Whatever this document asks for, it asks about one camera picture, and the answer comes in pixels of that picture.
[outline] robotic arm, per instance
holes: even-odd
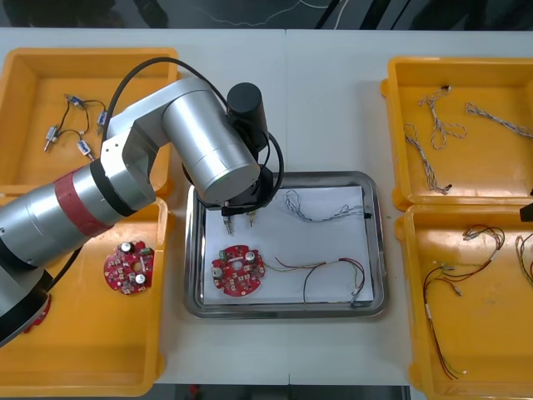
[[[113,97],[101,157],[0,209],[0,347],[45,308],[52,284],[44,269],[49,262],[153,203],[149,177],[160,147],[172,143],[201,201],[221,208],[226,218],[264,207],[274,197],[283,161],[267,131],[259,89],[241,83],[226,101],[202,75],[173,62],[201,78],[172,83],[111,118],[127,82],[151,65],[141,64]],[[280,160],[276,185],[272,173],[257,163],[263,148],[268,146],[270,155],[269,139]]]

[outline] red circuit board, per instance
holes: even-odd
[[[24,333],[30,333],[33,327],[38,327],[39,325],[42,324],[42,321],[44,321],[44,318],[46,318],[48,313],[50,312],[51,305],[52,305],[52,295],[50,294],[48,295],[47,305],[44,308],[44,310],[42,310],[41,315],[35,321],[33,321],[32,325],[26,328]]]
[[[248,246],[232,246],[221,250],[212,263],[215,286],[235,298],[254,292],[265,276],[265,264],[257,250]]]
[[[115,253],[107,256],[104,264],[104,277],[109,287],[122,294],[144,292],[152,285],[154,252],[144,242],[131,242],[130,252],[115,248]]]

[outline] stainless steel tray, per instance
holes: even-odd
[[[206,208],[198,201],[196,190],[191,187],[187,199],[187,227],[185,250],[185,306],[199,318],[337,318],[372,316],[386,306],[385,253],[381,230],[381,215],[376,184],[362,172],[287,172],[282,188],[339,188],[361,186],[365,213],[368,255],[374,299],[369,302],[321,302],[287,304],[232,304],[206,305],[203,303],[202,256],[206,241]]]

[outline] wire connector plug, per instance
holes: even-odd
[[[57,137],[59,136],[59,128],[57,125],[50,127],[46,136],[46,143],[44,144],[44,152],[46,153],[50,144],[57,142]]]
[[[72,94],[65,94],[65,98],[74,106],[78,108],[85,108],[85,103],[81,98],[73,96]]]
[[[98,125],[97,135],[102,133],[103,126],[106,123],[106,118],[107,118],[107,111],[100,112],[100,115],[98,116],[98,120],[97,120],[97,125]]]
[[[91,161],[94,161],[94,157],[92,156],[92,151],[87,142],[85,142],[83,139],[80,139],[77,141],[77,148],[79,149],[80,153],[83,154],[86,157],[89,157]]]

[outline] silver arm segment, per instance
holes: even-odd
[[[126,108],[111,119],[100,159],[0,208],[0,347],[44,307],[50,277],[42,267],[153,203],[150,171],[168,143],[208,203],[222,204],[259,176],[202,80],[182,79]]]

